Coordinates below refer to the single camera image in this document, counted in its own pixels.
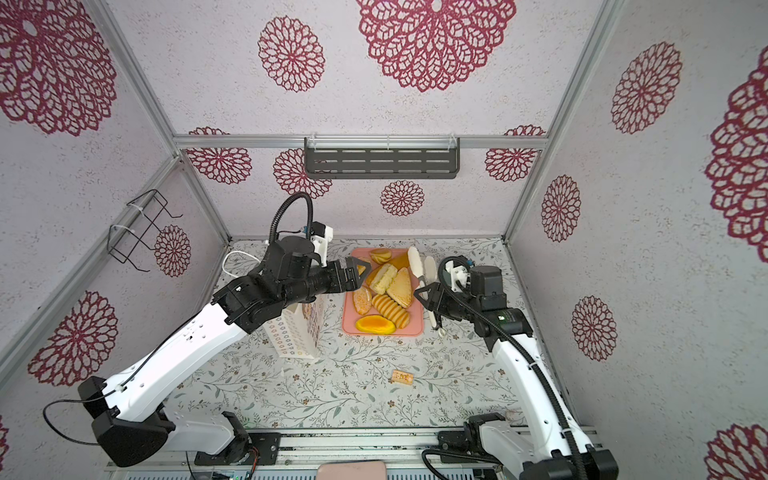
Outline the white printed paper bag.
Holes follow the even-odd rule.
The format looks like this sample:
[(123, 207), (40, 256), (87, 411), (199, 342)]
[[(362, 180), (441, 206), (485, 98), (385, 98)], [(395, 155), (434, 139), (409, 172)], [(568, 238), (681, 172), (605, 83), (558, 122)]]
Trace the white printed paper bag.
[[(221, 262), (216, 290), (255, 267), (260, 258), (249, 252), (231, 249)], [(318, 297), (312, 303), (297, 303), (284, 309), (281, 316), (260, 328), (281, 358), (318, 361), (320, 337), (328, 300)]]

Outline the pale scored bread loaf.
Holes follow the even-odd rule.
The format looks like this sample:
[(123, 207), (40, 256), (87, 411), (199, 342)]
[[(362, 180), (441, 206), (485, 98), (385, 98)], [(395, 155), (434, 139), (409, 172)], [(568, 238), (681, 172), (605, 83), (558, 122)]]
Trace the pale scored bread loaf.
[(377, 295), (385, 294), (397, 274), (398, 269), (390, 263), (381, 265), (370, 281), (370, 289)]

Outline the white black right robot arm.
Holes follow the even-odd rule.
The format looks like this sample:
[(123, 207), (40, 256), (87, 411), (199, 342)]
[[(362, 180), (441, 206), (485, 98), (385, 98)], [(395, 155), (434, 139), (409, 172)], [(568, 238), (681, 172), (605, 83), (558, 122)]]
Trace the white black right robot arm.
[(518, 389), (529, 429), (516, 431), (499, 415), (468, 421), (469, 453), (427, 450), (430, 455), (495, 460), (513, 479), (616, 479), (619, 466), (608, 449), (600, 449), (570, 413), (542, 360), (533, 330), (522, 311), (506, 306), (506, 295), (455, 292), (439, 282), (417, 289), (414, 297), (435, 315), (467, 320), (485, 340), (489, 352)]

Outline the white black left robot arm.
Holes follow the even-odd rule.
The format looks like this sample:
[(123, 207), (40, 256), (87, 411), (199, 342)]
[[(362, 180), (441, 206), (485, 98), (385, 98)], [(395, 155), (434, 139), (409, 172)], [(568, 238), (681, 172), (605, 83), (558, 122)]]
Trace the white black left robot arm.
[(164, 404), (168, 395), (284, 309), (312, 303), (320, 295), (356, 291), (371, 271), (370, 263), (349, 257), (283, 279), (258, 266), (230, 281), (146, 357), (107, 379), (93, 376), (79, 385), (96, 444), (119, 467), (138, 465), (161, 451), (195, 452), (206, 465), (244, 460), (252, 441), (235, 413), (169, 409)]

